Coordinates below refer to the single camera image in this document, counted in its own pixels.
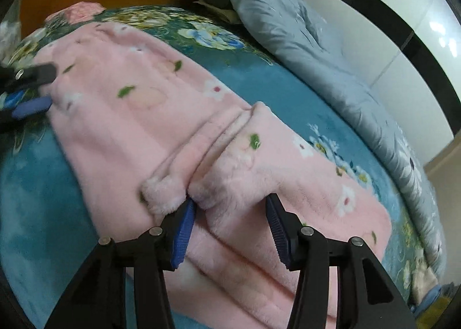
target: white flower print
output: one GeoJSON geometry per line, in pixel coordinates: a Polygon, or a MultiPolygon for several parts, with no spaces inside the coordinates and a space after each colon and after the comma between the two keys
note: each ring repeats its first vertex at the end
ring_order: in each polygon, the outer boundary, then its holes
{"type": "Polygon", "coordinates": [[[133,46],[130,46],[128,48],[128,50],[130,52],[143,52],[146,50],[146,46],[136,46],[136,45],[133,45],[133,46]]]}
{"type": "Polygon", "coordinates": [[[421,196],[421,173],[415,166],[410,150],[406,147],[404,141],[398,141],[401,150],[400,157],[404,160],[405,167],[400,173],[400,179],[408,179],[402,192],[410,194],[410,199],[415,200],[421,196]]]}
{"type": "Polygon", "coordinates": [[[331,150],[334,153],[338,152],[338,149],[339,149],[338,143],[336,143],[334,140],[331,140],[331,139],[327,139],[327,140],[328,140],[328,144],[330,145],[331,150]]]}
{"type": "Polygon", "coordinates": [[[71,114],[71,112],[73,112],[73,109],[75,108],[75,105],[82,101],[82,97],[83,95],[79,92],[64,93],[58,106],[61,108],[62,111],[66,112],[67,114],[71,114]]]}
{"type": "Polygon", "coordinates": [[[171,12],[184,12],[185,11],[183,8],[175,8],[173,6],[163,7],[162,9],[169,10],[171,12]]]}
{"type": "Polygon", "coordinates": [[[416,264],[416,269],[427,268],[426,258],[424,256],[424,249],[416,246],[414,248],[414,262],[416,264]]]}
{"type": "Polygon", "coordinates": [[[195,29],[179,29],[177,33],[185,38],[194,39],[197,43],[207,48],[219,49],[241,49],[244,43],[233,33],[215,26],[211,23],[199,23],[189,21],[195,29]]]}
{"type": "Polygon", "coordinates": [[[353,212],[356,207],[356,192],[343,185],[343,193],[336,204],[338,216],[344,217],[346,214],[353,212]]]}
{"type": "Polygon", "coordinates": [[[370,175],[358,165],[354,168],[354,171],[356,173],[358,184],[365,189],[373,191],[373,182],[370,175]]]}
{"type": "Polygon", "coordinates": [[[319,127],[317,125],[307,124],[307,126],[310,127],[310,129],[315,133],[315,135],[320,136],[319,127]]]}
{"type": "Polygon", "coordinates": [[[122,10],[111,16],[103,18],[104,22],[118,22],[128,26],[114,26],[114,31],[124,33],[130,31],[130,28],[151,29],[154,27],[164,26],[170,21],[170,17],[156,10],[138,10],[136,13],[130,10],[122,10]]]}
{"type": "Polygon", "coordinates": [[[429,194],[430,194],[430,198],[432,199],[432,205],[437,206],[437,200],[435,199],[435,192],[432,187],[429,189],[429,194]]]}
{"type": "Polygon", "coordinates": [[[321,154],[325,155],[327,159],[336,164],[335,155],[331,150],[329,143],[323,141],[321,136],[319,136],[318,139],[314,138],[313,136],[310,136],[309,141],[314,147],[314,149],[319,151],[321,154]]]}
{"type": "Polygon", "coordinates": [[[116,35],[123,35],[127,32],[127,30],[129,31],[131,27],[124,24],[116,24],[112,28],[114,29],[114,33],[116,33],[116,35]]]}
{"type": "Polygon", "coordinates": [[[205,97],[212,97],[217,101],[221,101],[224,95],[231,90],[217,79],[209,79],[205,82],[203,94],[205,97]]]}
{"type": "Polygon", "coordinates": [[[405,290],[408,290],[410,287],[410,283],[411,283],[410,277],[411,277],[410,261],[407,260],[407,262],[405,263],[405,268],[403,268],[403,288],[405,290]]]}
{"type": "Polygon", "coordinates": [[[350,165],[344,161],[341,157],[339,157],[338,155],[335,155],[335,164],[336,164],[336,171],[337,171],[337,174],[338,175],[342,175],[343,172],[345,172],[347,175],[349,175],[349,177],[351,177],[352,179],[356,180],[358,182],[358,179],[356,177],[356,174],[354,173],[354,171],[352,170],[352,168],[350,167],[350,165]]]}
{"type": "Polygon", "coordinates": [[[434,241],[434,254],[436,257],[440,255],[442,252],[442,235],[440,234],[440,231],[437,231],[437,234],[435,235],[435,241],[434,241]]]}
{"type": "Polygon", "coordinates": [[[405,136],[402,136],[402,141],[403,141],[403,144],[405,145],[405,147],[410,149],[410,143],[408,143],[408,140],[405,138],[405,136]]]}
{"type": "Polygon", "coordinates": [[[403,136],[403,130],[402,130],[402,127],[400,127],[399,125],[397,125],[397,128],[399,129],[400,133],[402,134],[403,136]]]}
{"type": "Polygon", "coordinates": [[[293,144],[301,153],[303,158],[314,156],[314,149],[312,146],[301,138],[298,134],[295,134],[293,137],[293,144]]]}

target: floral bedsheet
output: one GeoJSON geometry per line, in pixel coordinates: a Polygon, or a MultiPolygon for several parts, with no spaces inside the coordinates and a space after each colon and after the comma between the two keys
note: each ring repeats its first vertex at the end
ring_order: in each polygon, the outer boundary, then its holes
{"type": "MultiPolygon", "coordinates": [[[[338,175],[348,174],[370,190],[388,210],[392,221],[383,265],[405,300],[409,299],[415,251],[421,244],[397,187],[351,127],[243,28],[167,6],[105,10],[74,20],[73,24],[65,14],[58,13],[46,22],[44,29],[21,43],[10,64],[29,65],[41,47],[90,21],[126,23],[170,44],[249,103],[263,101],[334,162],[338,175]]],[[[222,94],[218,86],[208,90],[217,98],[222,94]]],[[[0,108],[10,108],[35,95],[30,90],[2,95],[0,108]]],[[[97,236],[77,181],[45,117],[33,119],[24,128],[3,136],[0,146],[4,154],[0,166],[0,262],[20,303],[22,299],[22,307],[27,306],[26,314],[40,328],[97,236]],[[71,241],[71,249],[66,246],[69,237],[79,240],[71,241]],[[34,278],[24,283],[24,275],[34,278]],[[40,289],[48,290],[50,297],[38,298],[38,303],[28,307],[29,294],[40,289]]],[[[187,318],[177,316],[175,320],[179,323],[187,318]]],[[[184,325],[181,327],[190,328],[192,324],[184,325]]]]}

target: pink flower print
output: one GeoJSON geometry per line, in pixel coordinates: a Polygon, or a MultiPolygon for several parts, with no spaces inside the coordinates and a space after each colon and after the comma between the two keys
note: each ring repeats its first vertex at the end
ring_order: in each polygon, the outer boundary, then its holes
{"type": "Polygon", "coordinates": [[[100,3],[95,2],[78,2],[68,8],[50,15],[46,22],[49,22],[58,14],[63,14],[69,24],[88,22],[93,20],[95,15],[101,14],[105,8],[100,3]]]}
{"type": "Polygon", "coordinates": [[[346,214],[353,212],[356,207],[356,192],[343,185],[343,193],[341,194],[337,204],[336,212],[338,216],[344,217],[346,214]]]}
{"type": "Polygon", "coordinates": [[[294,134],[293,144],[301,154],[302,158],[314,156],[314,148],[312,148],[311,145],[298,134],[294,134]]]}
{"type": "Polygon", "coordinates": [[[203,94],[206,97],[212,97],[217,101],[221,101],[224,95],[231,90],[217,79],[209,79],[205,82],[203,94]]]}

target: white wall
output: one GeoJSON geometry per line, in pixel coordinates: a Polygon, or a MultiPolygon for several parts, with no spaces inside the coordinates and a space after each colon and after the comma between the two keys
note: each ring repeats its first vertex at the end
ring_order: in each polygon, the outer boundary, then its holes
{"type": "Polygon", "coordinates": [[[426,169],[439,203],[448,264],[442,283],[461,283],[461,133],[426,169]]]}
{"type": "MultiPolygon", "coordinates": [[[[446,1],[381,1],[415,31],[461,98],[461,26],[446,1]]],[[[420,161],[428,163],[453,140],[453,133],[421,75],[384,33],[342,1],[306,2],[341,30],[344,55],[375,88],[420,161]]]]}

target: blue floral blanket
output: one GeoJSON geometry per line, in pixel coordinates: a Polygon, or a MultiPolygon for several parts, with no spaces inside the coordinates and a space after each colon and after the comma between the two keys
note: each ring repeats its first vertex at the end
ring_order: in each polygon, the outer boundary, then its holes
{"type": "MultiPolygon", "coordinates": [[[[106,10],[96,21],[127,23],[173,46],[253,104],[266,103],[315,149],[388,210],[392,235],[383,265],[407,300],[415,250],[421,248],[399,190],[362,139],[309,86],[267,54],[244,29],[179,8],[142,6],[106,10]]],[[[12,65],[31,62],[49,42],[81,26],[56,16],[37,37],[22,42],[12,65]]],[[[4,98],[9,108],[33,91],[4,98]]],[[[97,242],[77,180],[46,118],[34,119],[0,140],[0,262],[36,328],[44,327],[59,296],[97,242]]],[[[135,328],[132,283],[128,328],[135,328]]],[[[177,328],[201,328],[174,315],[177,328]]]]}
{"type": "Polygon", "coordinates": [[[351,70],[332,28],[304,0],[230,0],[250,34],[322,97],[365,141],[397,184],[438,276],[446,247],[434,189],[402,129],[351,70]]]}

